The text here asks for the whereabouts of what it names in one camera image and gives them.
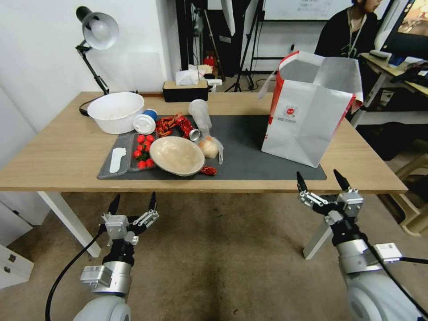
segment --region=clear plastic cup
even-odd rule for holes
[[[212,123],[210,115],[208,114],[208,104],[203,99],[195,99],[189,105],[189,114],[192,115],[196,126],[201,131],[202,135],[207,136],[210,134]]]

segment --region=black shirt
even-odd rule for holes
[[[324,57],[347,57],[350,49],[349,23],[347,9],[336,13],[325,24],[318,39],[315,54]],[[378,19],[376,14],[368,13],[366,22],[363,24],[360,35],[350,58],[356,58],[359,54],[369,52],[375,48],[375,38],[378,33]],[[351,46],[358,34],[352,33]]]

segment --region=lamp arm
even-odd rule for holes
[[[89,63],[88,59],[86,58],[86,52],[88,52],[92,48],[91,47],[86,47],[85,43],[86,43],[86,41],[83,40],[79,45],[76,46],[76,49],[79,52],[80,56],[82,57],[83,61],[86,63],[86,65],[89,68],[90,72],[94,76],[94,79],[95,79],[96,83],[98,84],[98,86],[101,88],[101,90],[103,91],[103,93],[105,95],[108,95],[108,93],[110,92],[110,89],[109,89],[108,85],[101,78],[101,76],[97,75],[97,73],[92,68],[91,64]]]

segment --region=shopping bag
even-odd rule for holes
[[[302,51],[286,56],[276,75],[262,152],[317,167],[354,101],[363,101],[357,60]]]

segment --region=wooden bowl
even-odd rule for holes
[[[202,150],[188,139],[162,137],[150,146],[150,157],[157,166],[178,176],[198,173],[205,164]]]

